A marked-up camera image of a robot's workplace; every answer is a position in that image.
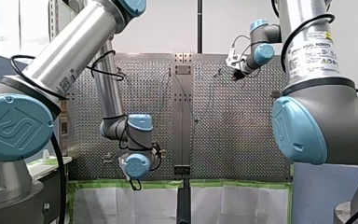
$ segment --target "perforated metal pegboard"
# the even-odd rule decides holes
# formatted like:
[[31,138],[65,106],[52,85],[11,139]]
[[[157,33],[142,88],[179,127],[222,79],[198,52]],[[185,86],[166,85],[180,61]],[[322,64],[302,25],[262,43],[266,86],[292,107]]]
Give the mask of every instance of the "perforated metal pegboard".
[[285,181],[290,164],[275,144],[271,125],[271,94],[288,83],[279,57],[257,77],[237,82],[230,80],[225,58],[193,58],[191,176]]
[[[171,54],[118,54],[117,66],[125,73],[120,82],[125,112],[147,113],[153,117],[153,139],[167,151],[165,158],[149,179],[173,179],[172,164],[172,62]],[[71,179],[97,179],[124,177],[117,158],[126,151],[118,148],[118,141],[103,138],[99,132],[102,121],[94,79],[86,70],[69,93],[68,134],[70,154],[75,156],[71,166]],[[102,156],[114,156],[112,163],[103,163]]]

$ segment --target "white wall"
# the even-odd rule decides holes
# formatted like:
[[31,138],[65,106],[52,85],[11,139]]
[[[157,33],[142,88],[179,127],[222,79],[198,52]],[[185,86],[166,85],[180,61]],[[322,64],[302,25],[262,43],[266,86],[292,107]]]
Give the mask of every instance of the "white wall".
[[117,51],[167,53],[197,50],[196,0],[149,0],[147,4],[145,14],[131,21],[115,38]]
[[[257,19],[278,23],[269,0],[204,0],[204,53],[227,53],[237,35],[249,34]],[[337,0],[331,13],[340,71],[358,87],[358,1]],[[197,1],[149,0],[146,13],[131,22],[114,41],[120,52],[197,51]],[[246,40],[238,42],[239,49]],[[276,46],[280,54],[281,45]]]

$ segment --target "blue joint cap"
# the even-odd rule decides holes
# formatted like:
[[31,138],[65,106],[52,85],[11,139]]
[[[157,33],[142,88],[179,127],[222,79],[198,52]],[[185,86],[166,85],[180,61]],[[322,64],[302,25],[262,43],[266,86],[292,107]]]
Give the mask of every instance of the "blue joint cap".
[[46,146],[53,128],[53,117],[41,102],[26,95],[0,95],[0,161],[33,156]]
[[150,132],[153,130],[152,117],[147,114],[129,115],[129,124],[139,131]]
[[274,57],[275,49],[270,44],[261,44],[255,49],[255,62],[262,66]]
[[269,21],[267,20],[257,20],[257,21],[254,21],[252,22],[251,24],[251,32],[255,29],[257,29],[258,27],[262,26],[262,25],[268,25],[269,24]]
[[309,110],[292,97],[283,96],[272,107],[275,141],[292,161],[323,164],[327,160],[324,135]]
[[118,2],[133,17],[140,17],[146,11],[146,0],[118,0]]
[[149,169],[150,161],[142,154],[131,154],[125,161],[124,171],[132,179],[144,177]]

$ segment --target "black pole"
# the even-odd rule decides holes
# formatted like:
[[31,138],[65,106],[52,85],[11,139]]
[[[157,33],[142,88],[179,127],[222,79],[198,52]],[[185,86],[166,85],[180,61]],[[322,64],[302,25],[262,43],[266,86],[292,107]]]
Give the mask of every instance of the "black pole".
[[198,18],[198,53],[202,53],[202,0],[199,0],[199,18]]

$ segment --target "warning label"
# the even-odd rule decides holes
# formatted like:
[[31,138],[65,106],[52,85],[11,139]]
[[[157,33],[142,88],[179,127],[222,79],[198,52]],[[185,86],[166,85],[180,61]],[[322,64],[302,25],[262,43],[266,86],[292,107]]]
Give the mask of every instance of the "warning label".
[[308,40],[312,40],[312,39],[328,39],[333,41],[333,36],[331,35],[331,33],[326,32],[326,31],[317,31],[317,32],[311,32],[311,33],[307,33],[307,39]]
[[290,78],[303,77],[316,70],[330,70],[339,75],[337,55],[333,47],[331,40],[314,38],[289,49],[287,58]]

